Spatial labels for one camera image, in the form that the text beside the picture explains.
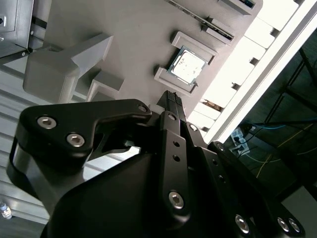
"gray fixture block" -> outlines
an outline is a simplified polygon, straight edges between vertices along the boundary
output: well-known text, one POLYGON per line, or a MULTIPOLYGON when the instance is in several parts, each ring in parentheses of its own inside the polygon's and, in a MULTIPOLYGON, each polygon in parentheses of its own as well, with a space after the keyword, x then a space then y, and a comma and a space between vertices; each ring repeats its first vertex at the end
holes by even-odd
POLYGON ((234 38, 233 34, 230 34, 230 32, 226 32, 224 29, 216 27, 213 23, 209 22, 208 20, 205 20, 204 18, 198 16, 188 8, 182 6, 178 2, 175 2, 174 0, 165 0, 168 3, 170 3, 175 8, 181 10, 183 13, 189 15, 190 17, 194 18, 195 20, 199 21, 203 26, 206 26, 207 29, 209 28, 209 31, 212 31, 211 36, 215 37, 216 39, 222 41, 223 43, 230 45, 231 41, 234 38))
POLYGON ((78 79, 105 59, 112 38, 102 33, 61 52, 33 52, 26 65, 24 90, 51 103, 70 102, 78 79))
POLYGON ((236 11, 238 11, 239 13, 243 15, 252 15, 252 10, 254 6, 249 7, 239 0, 221 0, 221 1, 223 1, 224 3, 226 3, 227 5, 229 5, 230 7, 232 7, 233 9, 235 9, 236 11))
MULTIPOLYGON (((209 65, 217 55, 216 51, 210 49, 209 47, 180 31, 177 32, 174 39, 172 40, 172 45, 179 49, 181 49, 182 47, 188 48, 189 50, 206 60, 209 65)), ((183 83, 181 80, 168 73, 167 70, 162 67, 158 68, 155 73, 154 79, 189 97, 191 97, 197 89, 197 84, 188 85, 186 83, 183 83)))
POLYGON ((172 41, 172 45, 181 49, 183 46, 190 49, 195 54, 206 60, 208 64, 211 64, 213 58, 217 55, 217 52, 205 46, 204 44, 196 41, 195 39, 187 36, 183 32, 177 32, 172 41))
POLYGON ((50 103, 68 103, 79 74, 71 59, 60 58, 56 52, 37 51, 28 57, 23 89, 50 103))
POLYGON ((207 21, 212 24, 212 26, 203 26, 202 30, 204 30, 209 35, 216 37, 225 44, 230 45, 234 39, 233 30, 216 19, 209 17, 207 21))
POLYGON ((100 60, 105 60, 112 40, 113 36, 100 34, 61 51, 61 57, 71 58, 80 68, 79 77, 81 77, 100 60))
POLYGON ((112 101, 114 98, 107 96, 101 92, 97 92, 91 102, 112 101))
POLYGON ((124 80, 108 72, 100 71, 93 79, 86 98, 86 102, 94 101, 98 94, 103 94, 104 98, 117 99, 120 88, 124 80))

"gray panel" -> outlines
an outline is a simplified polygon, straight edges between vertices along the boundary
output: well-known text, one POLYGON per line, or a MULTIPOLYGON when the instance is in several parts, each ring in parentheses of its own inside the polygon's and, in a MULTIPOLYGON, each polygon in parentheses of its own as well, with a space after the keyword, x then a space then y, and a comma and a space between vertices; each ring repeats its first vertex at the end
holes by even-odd
POLYGON ((0 26, 0 33, 14 31, 17 0, 0 0, 0 16, 6 22, 0 26))
POLYGON ((6 167, 9 161, 9 153, 0 151, 0 166, 6 167))
POLYGON ((16 186, 2 182, 0 185, 0 194, 3 194, 5 196, 13 197, 19 200, 23 200, 29 203, 34 203, 37 205, 42 206, 43 204, 37 200, 36 198, 32 197, 31 195, 28 195, 26 192, 22 191, 21 189, 17 188, 16 186))
POLYGON ((0 58, 15 54, 17 52, 24 51, 25 49, 17 46, 11 42, 2 41, 0 42, 0 58))
POLYGON ((0 102, 0 112, 16 119, 20 117, 19 110, 9 107, 9 105, 4 104, 3 102, 0 102))
POLYGON ((4 118, 5 115, 1 115, 0 112, 0 132, 14 137, 16 130, 16 121, 11 121, 4 118))
POLYGON ((43 206, 26 203, 23 200, 18 200, 8 196, 2 196, 2 200, 15 211, 27 213, 39 218, 49 219, 49 214, 43 206))
POLYGON ((0 167, 0 181, 12 183, 8 175, 6 174, 6 167, 0 167))
POLYGON ((33 221, 33 222, 41 223, 41 224, 44 224, 44 225, 48 222, 47 219, 36 217, 36 216, 32 216, 32 215, 24 213, 24 212, 15 211, 13 209, 11 209, 11 211, 12 211, 12 215, 13 216, 16 216, 16 217, 19 217, 19 218, 23 218, 23 219, 30 220, 30 221, 33 221))
POLYGON ((7 13, 10 16, 8 19, 13 21, 13 27, 12 22, 10 22, 10 31, 6 31, 4 28, 2 33, 3 42, 10 42, 23 48, 28 48, 33 0, 0 0, 0 14, 2 14, 2 6, 8 4, 10 5, 7 13))
POLYGON ((10 153, 12 143, 13 143, 12 137, 11 138, 10 137, 4 138, 3 136, 1 136, 0 137, 0 151, 10 153))
POLYGON ((4 97, 1 95, 0 89, 0 106, 8 107, 9 110, 21 112, 26 109, 28 106, 19 102, 16 102, 10 98, 4 97))

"yellow cable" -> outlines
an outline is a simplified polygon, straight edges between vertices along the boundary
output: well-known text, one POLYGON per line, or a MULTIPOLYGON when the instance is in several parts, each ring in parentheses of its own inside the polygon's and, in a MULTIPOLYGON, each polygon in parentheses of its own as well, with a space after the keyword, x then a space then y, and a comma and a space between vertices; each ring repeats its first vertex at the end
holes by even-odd
POLYGON ((296 134, 294 134, 293 136, 291 136, 290 138, 288 138, 287 140, 285 140, 282 144, 280 144, 280 145, 278 146, 278 148, 281 147, 282 145, 284 145, 286 142, 288 142, 288 141, 290 141, 291 139, 293 139, 293 138, 294 138, 295 136, 297 136, 298 134, 302 133, 304 130, 306 130, 306 129, 308 129, 309 127, 311 127, 312 125, 314 125, 314 124, 310 124, 309 126, 305 127, 303 130, 298 131, 296 134))
MULTIPOLYGON (((302 133, 304 130, 306 130, 306 129, 308 129, 309 127, 311 127, 312 125, 314 125, 314 124, 308 125, 308 126, 305 127, 303 130, 298 131, 297 133, 295 133, 294 135, 292 135, 290 138, 288 138, 287 140, 283 141, 283 142, 278 146, 278 148, 281 147, 282 145, 284 145, 285 143, 287 143, 288 141, 290 141, 291 139, 293 139, 294 137, 296 137, 297 135, 299 135, 300 133, 302 133)), ((267 164, 268 160, 269 160, 271 157, 272 157, 272 154, 270 154, 270 155, 267 157, 266 161, 265 161, 264 164, 261 166, 261 168, 260 168, 260 170, 259 170, 259 172, 258 172, 258 174, 257 174, 257 177, 259 177, 259 175, 260 175, 260 173, 261 173, 261 170, 263 169, 264 165, 267 164)))
POLYGON ((263 169, 264 165, 266 165, 266 163, 268 162, 268 160, 269 160, 271 157, 272 157, 272 155, 269 155, 269 156, 267 157, 266 161, 264 162, 264 164, 262 164, 262 166, 261 166, 261 168, 260 168, 260 170, 259 170, 259 172, 258 172, 258 174, 257 174, 257 178, 258 178, 258 176, 260 175, 261 170, 263 169))

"black metal bracket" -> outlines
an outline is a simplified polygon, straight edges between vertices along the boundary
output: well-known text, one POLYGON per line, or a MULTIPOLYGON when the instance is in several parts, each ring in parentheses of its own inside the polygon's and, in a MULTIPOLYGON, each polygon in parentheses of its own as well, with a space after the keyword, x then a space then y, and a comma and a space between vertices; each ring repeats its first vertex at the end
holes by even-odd
POLYGON ((120 100, 23 111, 7 173, 50 213, 43 237, 303 237, 231 152, 208 149, 181 108, 157 116, 120 100), (86 161, 131 146, 140 154, 83 180, 86 161))

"metal frame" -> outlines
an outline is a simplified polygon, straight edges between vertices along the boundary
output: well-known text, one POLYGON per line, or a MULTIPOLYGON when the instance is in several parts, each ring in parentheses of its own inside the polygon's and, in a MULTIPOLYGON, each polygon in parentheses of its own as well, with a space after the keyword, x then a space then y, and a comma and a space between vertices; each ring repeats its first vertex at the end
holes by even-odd
POLYGON ((316 27, 316 0, 305 0, 208 131, 206 142, 226 141, 316 27))

